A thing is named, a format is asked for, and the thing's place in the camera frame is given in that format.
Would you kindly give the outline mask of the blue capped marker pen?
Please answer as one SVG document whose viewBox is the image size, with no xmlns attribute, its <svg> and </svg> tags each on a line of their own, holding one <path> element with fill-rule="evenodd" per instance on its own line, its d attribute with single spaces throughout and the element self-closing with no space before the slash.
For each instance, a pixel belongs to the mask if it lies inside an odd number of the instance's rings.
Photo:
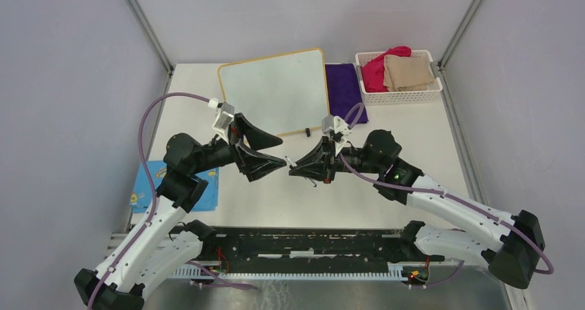
<svg viewBox="0 0 585 310">
<path fill-rule="evenodd" d="M 302 166 L 299 167 L 297 162 L 294 162 L 289 156 L 284 156 L 285 160 L 288 163 L 289 171 L 292 172 L 292 176 L 303 177 L 305 180 L 309 181 L 313 188 L 317 187 L 317 183 L 315 178 L 310 174 L 311 171 L 303 168 Z"/>
</svg>

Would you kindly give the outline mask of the yellow framed whiteboard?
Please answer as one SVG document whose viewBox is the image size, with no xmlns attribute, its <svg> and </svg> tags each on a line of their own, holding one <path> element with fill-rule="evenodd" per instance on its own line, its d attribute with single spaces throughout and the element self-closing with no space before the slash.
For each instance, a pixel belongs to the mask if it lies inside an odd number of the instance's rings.
<svg viewBox="0 0 585 310">
<path fill-rule="evenodd" d="M 224 100 L 274 135 L 321 127 L 330 114 L 324 52 L 285 52 L 223 64 L 217 76 Z"/>
</svg>

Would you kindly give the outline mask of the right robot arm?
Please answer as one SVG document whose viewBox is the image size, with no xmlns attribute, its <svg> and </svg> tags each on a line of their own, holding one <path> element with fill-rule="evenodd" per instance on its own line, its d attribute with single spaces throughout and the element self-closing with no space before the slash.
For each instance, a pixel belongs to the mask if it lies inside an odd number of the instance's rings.
<svg viewBox="0 0 585 310">
<path fill-rule="evenodd" d="M 341 147 L 342 136 L 324 135 L 307 155 L 293 163 L 289 174 L 331 183 L 337 173 L 351 173 L 370 182 L 387 200 L 423 210 L 451 223 L 453 230 L 411 221 L 398 242 L 400 255 L 462 260 L 487 269 L 501 282 L 527 289 L 539 273 L 545 242 L 539 220 L 477 203 L 441 185 L 401 159 L 401 146 L 389 130 L 371 131 L 361 148 Z"/>
</svg>

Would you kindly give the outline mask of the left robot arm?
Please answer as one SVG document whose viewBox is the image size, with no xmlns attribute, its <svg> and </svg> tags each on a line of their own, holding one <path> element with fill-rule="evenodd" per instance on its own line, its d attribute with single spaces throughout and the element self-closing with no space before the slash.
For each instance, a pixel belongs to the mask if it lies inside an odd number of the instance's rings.
<svg viewBox="0 0 585 310">
<path fill-rule="evenodd" d="M 279 146 L 282 138 L 253 126 L 241 113 L 218 117 L 215 136 L 200 144 L 186 133 L 173 135 L 163 158 L 166 174 L 153 191 L 147 211 L 122 243 L 95 269 L 81 269 L 74 278 L 88 309 L 142 309 L 146 299 L 179 267 L 217 250 L 214 230 L 194 220 L 162 250 L 158 246 L 208 186 L 198 173 L 235 164 L 249 182 L 286 166 L 262 150 Z"/>
</svg>

